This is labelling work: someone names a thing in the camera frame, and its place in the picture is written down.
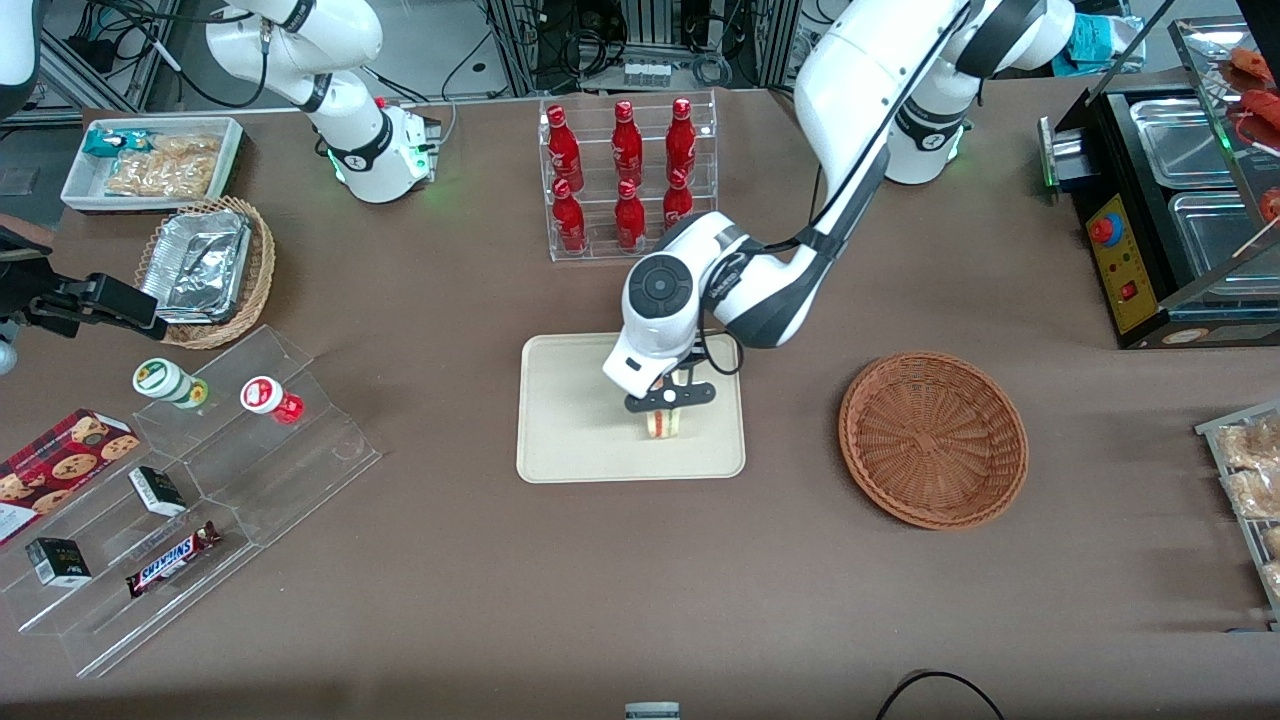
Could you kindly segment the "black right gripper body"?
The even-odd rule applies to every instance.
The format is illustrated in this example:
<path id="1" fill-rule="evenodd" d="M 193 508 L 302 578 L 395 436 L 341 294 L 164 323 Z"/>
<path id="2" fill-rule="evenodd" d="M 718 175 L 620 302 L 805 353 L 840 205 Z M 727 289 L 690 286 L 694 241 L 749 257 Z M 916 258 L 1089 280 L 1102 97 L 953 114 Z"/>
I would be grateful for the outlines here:
<path id="1" fill-rule="evenodd" d="M 52 250 L 26 238 L 18 231 L 1 229 L 1 320 L 3 324 L 38 327 L 55 331 L 31 310 L 32 302 L 56 284 L 49 256 Z"/>

